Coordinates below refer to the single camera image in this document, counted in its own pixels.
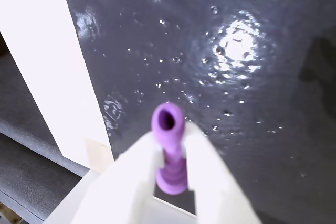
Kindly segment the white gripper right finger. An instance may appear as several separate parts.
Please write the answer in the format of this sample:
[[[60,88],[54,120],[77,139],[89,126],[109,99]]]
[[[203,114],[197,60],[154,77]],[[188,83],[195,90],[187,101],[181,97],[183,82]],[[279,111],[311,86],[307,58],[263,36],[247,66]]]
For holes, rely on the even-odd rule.
[[[195,123],[186,123],[182,143],[197,222],[260,223],[239,183]]]

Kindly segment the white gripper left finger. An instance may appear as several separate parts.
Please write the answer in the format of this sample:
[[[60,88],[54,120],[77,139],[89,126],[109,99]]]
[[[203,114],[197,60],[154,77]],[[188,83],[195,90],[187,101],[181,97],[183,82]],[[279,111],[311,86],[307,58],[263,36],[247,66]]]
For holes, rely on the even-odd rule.
[[[45,223],[158,223],[150,202],[162,150],[148,132],[102,174],[89,172]]]

